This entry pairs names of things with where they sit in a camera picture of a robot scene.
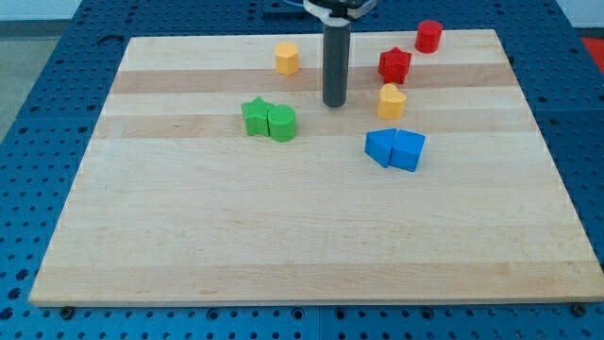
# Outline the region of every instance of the wooden board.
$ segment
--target wooden board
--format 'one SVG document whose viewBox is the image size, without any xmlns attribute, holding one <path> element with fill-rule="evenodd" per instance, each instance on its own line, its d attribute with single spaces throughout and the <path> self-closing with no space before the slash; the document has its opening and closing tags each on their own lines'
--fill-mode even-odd
<svg viewBox="0 0 604 340">
<path fill-rule="evenodd" d="M 319 35 L 136 38 L 30 300 L 40 306 L 592 301 L 604 277 L 492 30 L 353 37 L 348 101 L 321 103 Z M 273 46 L 298 43 L 280 76 Z M 375 112 L 379 52 L 414 53 L 401 121 Z M 297 110 L 246 137 L 241 103 Z M 416 173 L 364 133 L 428 136 Z"/>
</svg>

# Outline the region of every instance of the toy block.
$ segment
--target toy block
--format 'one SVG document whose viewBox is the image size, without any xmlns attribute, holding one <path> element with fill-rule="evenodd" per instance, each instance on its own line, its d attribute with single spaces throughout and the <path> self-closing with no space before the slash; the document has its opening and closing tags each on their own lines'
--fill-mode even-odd
<svg viewBox="0 0 604 340">
<path fill-rule="evenodd" d="M 400 92 L 394 84 L 386 84 L 379 91 L 377 116 L 381 119 L 401 119 L 406 104 L 407 96 Z"/>
<path fill-rule="evenodd" d="M 411 66 L 411 56 L 411 53 L 401 51 L 398 47 L 379 54 L 377 72 L 384 77 L 384 84 L 405 83 L 405 77 Z"/>
<path fill-rule="evenodd" d="M 298 45 L 293 42 L 282 42 L 275 46 L 277 72 L 290 76 L 300 70 Z"/>
<path fill-rule="evenodd" d="M 425 20 L 417 27 L 415 48 L 422 53 L 433 53 L 438 49 L 443 33 L 443 25 L 433 20 Z"/>
<path fill-rule="evenodd" d="M 288 142 L 295 137 L 295 111 L 287 105 L 275 105 L 268 111 L 271 138 Z"/>
<path fill-rule="evenodd" d="M 426 136 L 419 133 L 399 130 L 394 139 L 390 155 L 390 165 L 414 172 L 424 148 Z"/>
<path fill-rule="evenodd" d="M 396 128 L 369 131 L 365 136 L 365 153 L 383 167 L 390 163 Z"/>
<path fill-rule="evenodd" d="M 251 102 L 242 104 L 243 121 L 248 136 L 270 136 L 268 129 L 268 111 L 274 105 L 258 96 Z"/>
</svg>

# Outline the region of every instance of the red block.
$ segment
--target red block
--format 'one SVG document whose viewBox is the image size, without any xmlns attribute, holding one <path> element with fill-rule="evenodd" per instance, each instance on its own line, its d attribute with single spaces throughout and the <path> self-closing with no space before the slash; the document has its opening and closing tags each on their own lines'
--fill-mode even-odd
<svg viewBox="0 0 604 340">
<path fill-rule="evenodd" d="M 379 54 L 377 72 L 384 77 L 384 84 L 405 83 L 405 77 L 411 65 L 411 53 L 401 51 L 398 47 Z"/>
<path fill-rule="evenodd" d="M 425 20 L 417 27 L 415 48 L 422 53 L 433 53 L 438 49 L 443 26 L 433 20 Z"/>
</svg>

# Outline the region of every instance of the red cylinder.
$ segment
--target red cylinder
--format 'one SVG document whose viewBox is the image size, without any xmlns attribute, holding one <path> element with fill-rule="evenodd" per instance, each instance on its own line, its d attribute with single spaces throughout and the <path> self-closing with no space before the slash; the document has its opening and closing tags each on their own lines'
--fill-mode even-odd
<svg viewBox="0 0 604 340">
<path fill-rule="evenodd" d="M 438 49 L 443 26 L 433 20 L 425 20 L 417 27 L 415 48 L 422 53 L 433 53 Z"/>
</svg>

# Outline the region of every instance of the blue triangular prism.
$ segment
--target blue triangular prism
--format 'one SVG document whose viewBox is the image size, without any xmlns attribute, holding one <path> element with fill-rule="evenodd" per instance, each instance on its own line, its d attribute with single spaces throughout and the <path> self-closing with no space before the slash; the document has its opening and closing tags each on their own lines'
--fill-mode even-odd
<svg viewBox="0 0 604 340">
<path fill-rule="evenodd" d="M 367 132 L 365 153 L 376 160 L 379 165 L 388 167 L 396 133 L 396 128 Z"/>
</svg>

